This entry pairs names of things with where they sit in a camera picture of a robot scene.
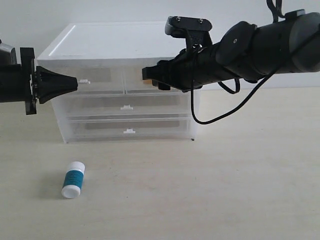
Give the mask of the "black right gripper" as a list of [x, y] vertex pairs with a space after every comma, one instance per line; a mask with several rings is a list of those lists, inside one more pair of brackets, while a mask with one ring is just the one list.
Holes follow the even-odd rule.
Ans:
[[171, 60], [160, 60], [155, 66], [144, 67], [143, 80], [152, 80], [152, 85], [161, 91], [171, 88], [188, 92], [191, 84], [194, 89], [225, 80], [225, 68], [216, 62], [218, 44], [196, 50], [186, 56], [183, 49]]

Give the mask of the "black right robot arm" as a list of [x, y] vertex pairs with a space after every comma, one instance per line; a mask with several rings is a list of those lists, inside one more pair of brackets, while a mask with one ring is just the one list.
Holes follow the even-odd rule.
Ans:
[[255, 84], [271, 72], [320, 70], [320, 15], [289, 12], [283, 21], [257, 26], [240, 21], [213, 43], [212, 24], [204, 18], [170, 16], [165, 33], [184, 39], [186, 47], [170, 60], [142, 69], [142, 78], [160, 90], [188, 92], [232, 79]]

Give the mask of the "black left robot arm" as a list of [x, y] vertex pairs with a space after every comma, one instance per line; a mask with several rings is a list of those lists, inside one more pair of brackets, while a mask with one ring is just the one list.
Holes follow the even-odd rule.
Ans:
[[0, 102], [23, 102], [25, 113], [35, 115], [37, 103], [44, 104], [58, 96], [75, 92], [75, 77], [59, 74], [35, 64], [32, 47], [20, 48], [17, 62], [16, 49], [0, 43]]

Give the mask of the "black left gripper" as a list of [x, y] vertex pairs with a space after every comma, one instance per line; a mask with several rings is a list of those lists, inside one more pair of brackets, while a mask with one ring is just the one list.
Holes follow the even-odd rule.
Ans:
[[21, 47], [20, 61], [15, 65], [17, 76], [15, 77], [15, 99], [24, 102], [25, 114], [35, 115], [37, 113], [37, 100], [34, 93], [34, 76], [36, 72], [38, 90], [38, 100], [44, 104], [53, 98], [64, 94], [75, 92], [78, 89], [77, 78], [50, 71], [42, 66], [37, 66], [35, 70], [35, 51], [32, 47]]

